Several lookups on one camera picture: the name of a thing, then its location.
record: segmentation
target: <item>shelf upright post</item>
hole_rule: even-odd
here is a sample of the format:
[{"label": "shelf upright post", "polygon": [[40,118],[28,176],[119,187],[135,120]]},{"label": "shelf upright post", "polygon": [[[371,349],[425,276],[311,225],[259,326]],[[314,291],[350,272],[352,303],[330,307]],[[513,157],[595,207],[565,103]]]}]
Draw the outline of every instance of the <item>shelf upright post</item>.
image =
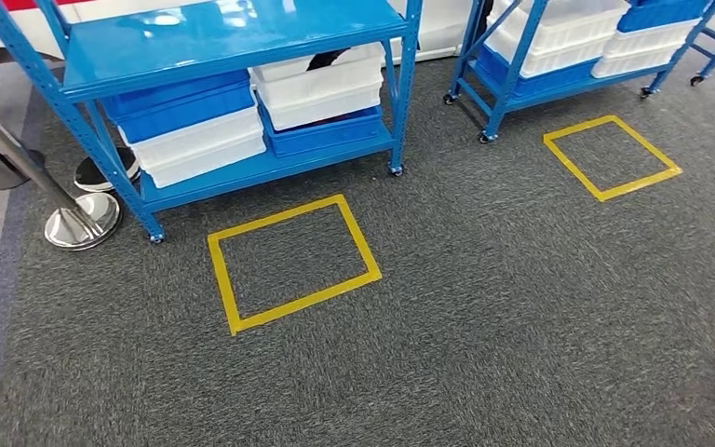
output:
[{"label": "shelf upright post", "polygon": [[459,79],[465,77],[467,69],[467,61],[470,59],[469,49],[476,43],[476,32],[481,20],[480,11],[483,10],[483,4],[486,0],[473,0],[473,9],[470,11],[470,18],[467,20],[465,36],[462,39],[462,52],[459,54],[459,60],[456,62],[456,67],[453,69],[451,79],[451,87],[448,89],[448,94],[452,99],[459,97]]},{"label": "shelf upright post", "polygon": [[144,206],[141,196],[139,196],[130,182],[118,156],[116,156],[115,152],[108,150],[108,144],[113,145],[113,142],[110,142],[110,140],[109,142],[102,141],[92,131],[91,126],[81,115],[75,104],[70,102],[61,92],[61,86],[59,81],[56,80],[56,76],[46,67],[42,58],[20,31],[15,21],[9,16],[1,2],[0,39],[9,54],[12,55],[12,58],[23,69],[23,72],[32,80],[34,86],[39,90],[61,122],[81,143],[108,182],[114,186],[119,196],[125,201],[130,210],[135,213],[149,233],[150,239],[155,242],[163,240],[165,237],[163,227]]},{"label": "shelf upright post", "polygon": [[500,128],[500,123],[506,115],[508,101],[514,95],[514,87],[517,85],[517,81],[519,80],[519,71],[521,70],[522,64],[528,55],[528,50],[533,42],[533,37],[538,29],[541,17],[544,15],[547,2],[548,0],[533,0],[530,16],[527,23],[525,23],[524,31],[522,31],[522,37],[519,40],[517,51],[514,53],[514,60],[508,67],[506,80],[503,81],[503,85],[500,88],[500,95],[496,98],[494,106],[492,107],[492,113],[489,116],[489,123],[487,123],[486,128],[483,130],[484,138],[490,142],[497,139],[497,130]]},{"label": "shelf upright post", "polygon": [[390,150],[390,160],[387,167],[393,175],[401,175],[401,153],[404,147],[404,135],[407,129],[407,118],[410,109],[410,95],[412,91],[412,75],[415,71],[415,52],[418,47],[418,30],[421,26],[421,9],[423,0],[410,0],[407,2],[407,13],[404,20],[407,27],[401,36],[401,67],[398,74],[398,98],[392,102],[393,106],[393,148]]},{"label": "shelf upright post", "polygon": [[708,23],[709,20],[711,20],[711,17],[713,17],[715,13],[715,0],[711,3],[711,5],[708,7],[706,12],[703,14],[703,19],[700,21],[700,23],[695,26],[692,31],[689,32],[689,35],[686,37],[686,41],[684,44],[681,46],[681,48],[678,49],[678,51],[673,54],[673,57],[670,59],[670,64],[668,65],[668,68],[657,73],[656,78],[654,78],[654,82],[651,83],[648,88],[645,88],[644,90],[648,90],[649,93],[656,93],[659,91],[659,86],[662,85],[663,82],[665,82],[665,79],[668,78],[668,75],[670,72],[673,70],[675,67],[676,63],[681,60],[681,57],[683,54],[686,52],[687,49],[692,45],[692,43],[695,41],[697,38],[697,35],[700,34],[700,32],[706,27],[706,24]]},{"label": "shelf upright post", "polygon": [[67,53],[67,43],[70,41],[70,23],[64,18],[59,6],[53,0],[34,0],[37,8],[45,16],[47,26],[59,44],[61,54]]}]

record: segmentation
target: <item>yellow tape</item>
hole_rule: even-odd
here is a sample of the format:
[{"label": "yellow tape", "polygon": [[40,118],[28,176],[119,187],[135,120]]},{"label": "yellow tape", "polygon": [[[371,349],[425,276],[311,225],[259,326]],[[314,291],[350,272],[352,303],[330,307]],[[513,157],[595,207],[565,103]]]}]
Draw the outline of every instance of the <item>yellow tape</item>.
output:
[{"label": "yellow tape", "polygon": [[[293,217],[311,212],[314,210],[320,210],[328,206],[336,205],[338,206],[339,212],[341,212],[344,221],[346,222],[346,227],[349,229],[349,234],[355,241],[357,250],[360,252],[360,257],[363,259],[363,263],[366,265],[366,273],[360,275],[356,278],[348,279],[340,284],[328,287],[322,291],[316,291],[309,295],[299,298],[290,303],[274,307],[270,310],[264,311],[260,314],[253,315],[248,318],[241,318],[239,316],[239,310],[236,305],[236,298],[234,296],[234,290],[232,289],[231,280],[229,279],[229,274],[226,270],[226,262],[223,258],[223,251],[221,250],[220,241],[227,237],[234,237],[241,235],[243,233],[262,228],[267,225],[277,224],[279,222],[291,219]],[[346,203],[346,199],[343,195],[339,194],[336,196],[331,196],[311,202],[301,207],[297,207],[291,210],[286,210],[278,214],[273,214],[272,216],[267,216],[256,221],[243,223],[232,228],[226,228],[225,230],[218,231],[207,236],[207,243],[209,246],[209,255],[212,258],[212,263],[215,267],[215,278],[218,281],[218,288],[221,292],[221,299],[223,300],[223,309],[226,313],[226,321],[229,324],[229,331],[232,335],[236,335],[240,331],[244,331],[248,328],[254,326],[259,326],[261,324],[270,322],[274,319],[278,319],[288,314],[297,312],[300,309],[306,308],[309,305],[315,305],[316,303],[321,303],[325,300],[345,293],[347,291],[352,291],[358,287],[364,286],[370,282],[379,280],[382,278],[382,273],[380,272],[379,265],[377,265],[374,256],[371,254],[369,249],[369,244],[366,242],[363,233],[358,227],[358,222],[355,220],[355,216],[349,209],[349,205]]]},{"label": "yellow tape", "polygon": [[[583,173],[582,170],[580,170],[569,157],[567,157],[560,149],[559,147],[555,144],[555,140],[558,138],[562,138],[568,135],[572,135],[576,132],[580,132],[583,130],[587,129],[592,129],[597,126],[601,126],[602,124],[608,124],[608,123],[615,123],[619,128],[623,129],[626,133],[629,134],[636,142],[640,143],[645,149],[648,150],[652,155],[654,155],[659,161],[665,164],[665,166],[668,167],[667,170],[664,170],[662,172],[658,172],[654,175],[650,175],[648,177],[635,180],[633,182],[629,183],[624,183],[620,186],[616,186],[614,188],[610,188],[605,191],[601,191],[598,187],[596,187],[595,184]],[[561,129],[561,130],[556,130],[554,132],[549,132],[544,134],[544,144],[546,147],[549,148],[549,151],[552,152],[552,154],[555,155],[555,157],[560,160],[560,163],[563,164],[563,166],[566,167],[566,169],[573,174],[574,177],[577,178],[577,180],[582,183],[582,185],[592,194],[595,198],[597,198],[600,202],[603,202],[605,200],[609,200],[613,197],[621,196],[626,193],[630,193],[632,191],[636,191],[640,188],[643,188],[645,186],[648,186],[650,184],[662,182],[663,180],[669,179],[670,177],[674,177],[676,175],[681,174],[683,171],[681,168],[676,166],[675,163],[673,163],[672,160],[670,160],[666,155],[662,154],[661,151],[656,149],[653,144],[648,142],[645,138],[642,137],[635,129],[632,129],[627,123],[625,123],[621,118],[619,118],[616,115],[607,115],[607,116],[602,116],[596,119],[591,119],[589,121],[586,121],[584,123],[580,124],[575,124],[573,126],[569,126],[566,129]]]}]

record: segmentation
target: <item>gray carpet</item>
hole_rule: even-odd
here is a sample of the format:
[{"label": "gray carpet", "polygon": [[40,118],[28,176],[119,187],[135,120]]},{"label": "gray carpet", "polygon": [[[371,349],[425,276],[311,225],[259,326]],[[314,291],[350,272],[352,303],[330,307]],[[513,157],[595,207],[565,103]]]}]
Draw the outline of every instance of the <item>gray carpet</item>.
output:
[{"label": "gray carpet", "polygon": [[[403,177],[369,156],[166,211],[159,246],[128,217],[55,251],[35,194],[0,445],[715,445],[715,79],[686,82],[702,63],[646,102],[631,82],[515,113],[490,146],[475,107],[441,104],[453,60],[419,64]],[[684,173],[598,202],[542,134],[609,114]],[[597,182],[649,173],[644,149],[596,135],[564,151]],[[80,153],[50,114],[43,148],[69,184]],[[333,194],[384,277],[230,336],[206,235]],[[224,241],[245,312],[362,271],[317,212]]]}]

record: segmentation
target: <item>stainless steel stanchion base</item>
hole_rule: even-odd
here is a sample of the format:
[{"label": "stainless steel stanchion base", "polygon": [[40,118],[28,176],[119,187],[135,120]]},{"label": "stainless steel stanchion base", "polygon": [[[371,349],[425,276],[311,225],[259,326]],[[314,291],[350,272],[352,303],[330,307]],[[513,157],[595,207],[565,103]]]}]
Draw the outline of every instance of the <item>stainless steel stanchion base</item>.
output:
[{"label": "stainless steel stanchion base", "polygon": [[[37,151],[28,151],[29,156],[39,165],[45,164],[45,156]],[[29,178],[17,170],[11,169],[0,160],[0,191],[17,188],[29,181]]]},{"label": "stainless steel stanchion base", "polygon": [[112,235],[122,220],[119,202],[109,194],[86,194],[75,202],[97,227],[87,227],[74,210],[53,211],[45,223],[45,239],[60,249],[81,251],[95,247]]}]

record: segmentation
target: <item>metal pole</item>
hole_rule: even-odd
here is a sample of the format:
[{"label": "metal pole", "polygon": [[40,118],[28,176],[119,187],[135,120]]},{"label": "metal pole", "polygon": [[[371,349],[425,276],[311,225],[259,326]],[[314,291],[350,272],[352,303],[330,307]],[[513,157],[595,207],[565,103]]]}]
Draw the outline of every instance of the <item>metal pole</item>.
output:
[{"label": "metal pole", "polygon": [[50,243],[66,250],[85,250],[114,232],[122,215],[115,198],[92,193],[73,199],[1,123],[0,152],[59,207],[46,222],[45,236]]}]

